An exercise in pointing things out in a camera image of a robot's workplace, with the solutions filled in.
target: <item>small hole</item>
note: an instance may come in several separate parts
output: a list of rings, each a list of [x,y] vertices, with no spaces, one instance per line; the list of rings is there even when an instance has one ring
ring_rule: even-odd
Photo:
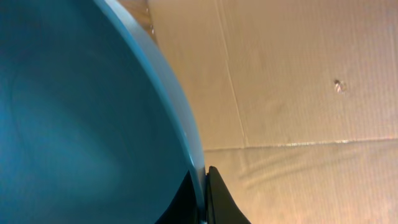
[[[335,79],[333,83],[335,84],[335,90],[337,93],[344,93],[347,90],[347,85],[345,82]]]

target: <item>cardboard box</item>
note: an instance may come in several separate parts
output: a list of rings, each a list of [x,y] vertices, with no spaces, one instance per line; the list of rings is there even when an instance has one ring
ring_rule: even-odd
[[[149,0],[253,223],[398,223],[398,1]]]
[[[397,5],[149,1],[206,150],[396,138]]]

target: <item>cardboard seam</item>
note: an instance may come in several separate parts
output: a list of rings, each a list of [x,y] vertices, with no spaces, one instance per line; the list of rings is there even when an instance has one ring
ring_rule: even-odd
[[[240,125],[240,128],[241,128],[242,139],[243,139],[243,147],[246,147],[248,145],[248,139],[247,139],[247,137],[246,137],[246,135],[244,133],[242,117],[241,117],[241,113],[239,111],[238,99],[236,97],[235,87],[234,87],[233,82],[232,82],[231,69],[230,69],[230,66],[229,66],[229,52],[228,52],[228,47],[226,45],[224,27],[223,27],[223,23],[221,21],[221,15],[220,15],[220,10],[219,10],[217,1],[218,0],[215,0],[215,7],[216,7],[217,19],[218,19],[217,22],[218,22],[218,26],[220,27],[220,30],[221,30],[221,36],[222,36],[222,39],[223,39],[224,51],[225,51],[225,54],[226,54],[226,68],[227,68],[227,73],[228,73],[228,80],[229,80],[229,84],[231,85],[231,88],[232,88],[232,94],[233,94],[233,98],[234,98],[234,101],[235,101],[235,107],[236,107],[236,111],[238,113],[239,125]]]
[[[364,139],[364,140],[342,140],[342,141],[325,141],[325,142],[303,142],[303,143],[290,143],[290,144],[274,144],[266,146],[248,146],[248,147],[234,147],[234,148],[217,148],[217,149],[205,149],[204,152],[220,152],[220,151],[232,151],[232,150],[250,150],[250,149],[270,149],[270,148],[283,148],[283,147],[305,147],[305,146],[324,146],[332,144],[355,144],[355,143],[366,143],[366,142],[389,142],[398,141],[398,138],[375,138],[375,139]]]

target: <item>black object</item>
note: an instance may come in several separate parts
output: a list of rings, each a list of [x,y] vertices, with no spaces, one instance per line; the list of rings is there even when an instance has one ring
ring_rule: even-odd
[[[196,205],[195,193],[189,172],[168,209],[157,223],[247,224],[249,220],[236,206],[217,168],[210,167],[206,176],[206,214],[201,214]]]

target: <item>cardboard surface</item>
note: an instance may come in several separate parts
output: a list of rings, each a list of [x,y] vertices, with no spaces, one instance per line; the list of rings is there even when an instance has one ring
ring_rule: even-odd
[[[397,1],[149,6],[206,150],[398,137]]]
[[[398,141],[205,152],[252,223],[398,223]]]

